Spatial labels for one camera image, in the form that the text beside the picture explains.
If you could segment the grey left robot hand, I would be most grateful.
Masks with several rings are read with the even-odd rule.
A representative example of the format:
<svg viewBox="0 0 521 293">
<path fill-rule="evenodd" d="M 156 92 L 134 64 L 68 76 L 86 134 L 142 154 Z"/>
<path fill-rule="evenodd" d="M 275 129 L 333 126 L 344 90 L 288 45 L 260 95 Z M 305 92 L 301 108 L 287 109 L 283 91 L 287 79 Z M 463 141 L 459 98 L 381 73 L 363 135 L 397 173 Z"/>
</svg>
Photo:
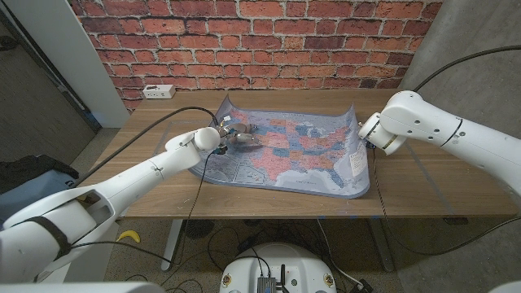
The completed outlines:
<svg viewBox="0 0 521 293">
<path fill-rule="evenodd" d="M 225 153 L 228 149 L 228 145 L 239 145 L 240 147 L 257 147 L 261 145 L 260 140 L 254 134 L 257 127 L 253 124 L 220 124 L 218 127 L 218 133 L 220 134 L 221 141 L 219 149 L 222 153 Z"/>
</svg>

